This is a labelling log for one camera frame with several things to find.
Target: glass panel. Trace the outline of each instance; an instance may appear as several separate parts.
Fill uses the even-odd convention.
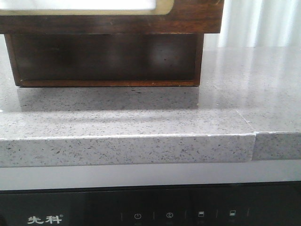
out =
[[[174,0],[0,0],[0,15],[162,15]]]

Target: countertop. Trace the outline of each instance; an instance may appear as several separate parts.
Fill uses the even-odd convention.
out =
[[[205,49],[200,87],[19,88],[0,36],[0,167],[301,159],[300,62]]]

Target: wooden cabinet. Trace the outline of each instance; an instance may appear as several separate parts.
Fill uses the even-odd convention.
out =
[[[222,9],[174,0],[166,15],[0,11],[0,33],[21,87],[198,86],[204,33],[220,31]]]

